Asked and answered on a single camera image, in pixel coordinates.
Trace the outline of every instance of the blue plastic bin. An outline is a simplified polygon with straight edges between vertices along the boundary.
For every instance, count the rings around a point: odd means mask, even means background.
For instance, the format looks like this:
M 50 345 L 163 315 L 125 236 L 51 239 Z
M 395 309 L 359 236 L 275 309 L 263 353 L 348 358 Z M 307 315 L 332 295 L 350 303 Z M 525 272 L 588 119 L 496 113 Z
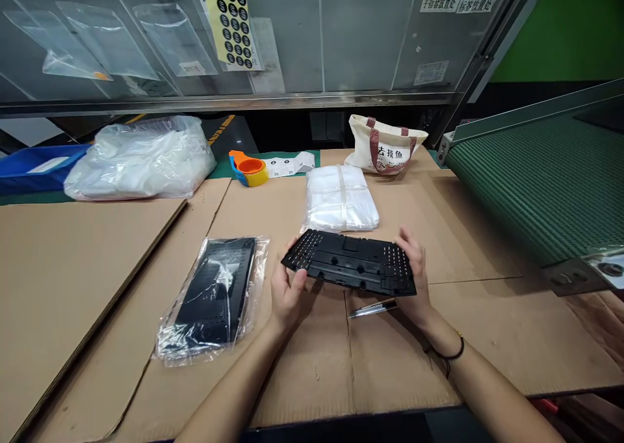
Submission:
M 89 145 L 32 147 L 0 159 L 0 195 L 62 191 L 63 182 Z M 28 173 L 57 157 L 69 157 L 43 173 Z

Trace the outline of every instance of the red bag handle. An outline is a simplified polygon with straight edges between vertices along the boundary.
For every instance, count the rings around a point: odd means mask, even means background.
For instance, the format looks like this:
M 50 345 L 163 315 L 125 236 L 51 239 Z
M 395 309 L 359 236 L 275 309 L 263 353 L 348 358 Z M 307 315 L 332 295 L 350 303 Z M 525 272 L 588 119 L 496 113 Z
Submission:
M 375 168 L 375 170 L 377 170 L 378 174 L 381 175 L 388 175 L 388 174 L 392 174 L 392 173 L 399 173 L 401 170 L 403 170 L 408 163 L 411 161 L 411 155 L 414 152 L 414 148 L 416 147 L 416 144 L 418 143 L 418 139 L 416 137 L 410 137 L 409 138 L 409 157 L 408 160 L 405 163 L 401 163 L 400 165 L 397 165 L 395 167 L 391 167 L 391 168 L 381 168 L 381 166 L 379 165 L 379 161 L 377 159 L 377 155 L 379 154 L 379 131 L 377 129 L 375 129 L 375 119 L 374 118 L 368 118 L 368 120 L 366 121 L 366 126 L 368 128 L 370 128 L 370 158 L 372 160 L 372 165 Z M 402 136 L 407 136 L 408 135 L 408 129 L 407 128 L 401 128 L 401 135 Z

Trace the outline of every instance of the stack of plastic bags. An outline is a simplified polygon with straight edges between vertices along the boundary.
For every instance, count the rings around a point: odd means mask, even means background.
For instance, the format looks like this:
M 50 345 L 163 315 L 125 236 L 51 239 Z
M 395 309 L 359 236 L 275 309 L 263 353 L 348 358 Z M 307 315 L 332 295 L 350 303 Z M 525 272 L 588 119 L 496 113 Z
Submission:
M 360 168 L 315 168 L 306 180 L 304 229 L 350 232 L 373 230 L 379 225 L 379 213 Z

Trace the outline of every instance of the forearm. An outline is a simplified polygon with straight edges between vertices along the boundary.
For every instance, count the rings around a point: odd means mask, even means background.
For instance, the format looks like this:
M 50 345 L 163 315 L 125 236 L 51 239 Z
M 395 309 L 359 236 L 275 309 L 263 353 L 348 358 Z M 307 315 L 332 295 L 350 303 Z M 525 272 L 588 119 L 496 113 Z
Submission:
M 238 441 L 286 334 L 270 319 L 198 407 L 176 442 Z
M 415 320 L 434 349 L 444 356 L 458 353 L 459 334 L 433 310 Z M 450 362 L 450 378 L 468 407 L 496 441 L 562 441 L 546 419 L 479 352 L 467 342 Z

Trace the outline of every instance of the black plastic tray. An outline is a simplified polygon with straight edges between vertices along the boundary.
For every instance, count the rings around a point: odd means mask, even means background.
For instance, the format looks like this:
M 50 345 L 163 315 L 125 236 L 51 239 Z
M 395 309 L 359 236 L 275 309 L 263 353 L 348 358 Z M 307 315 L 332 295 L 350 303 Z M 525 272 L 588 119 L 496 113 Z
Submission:
M 189 347 L 233 342 L 241 320 L 255 252 L 255 238 L 209 242 L 188 286 L 176 325 L 186 332 Z M 233 278 L 219 279 L 220 266 Z
M 306 231 L 281 261 L 312 278 L 380 295 L 416 295 L 405 252 L 394 243 Z

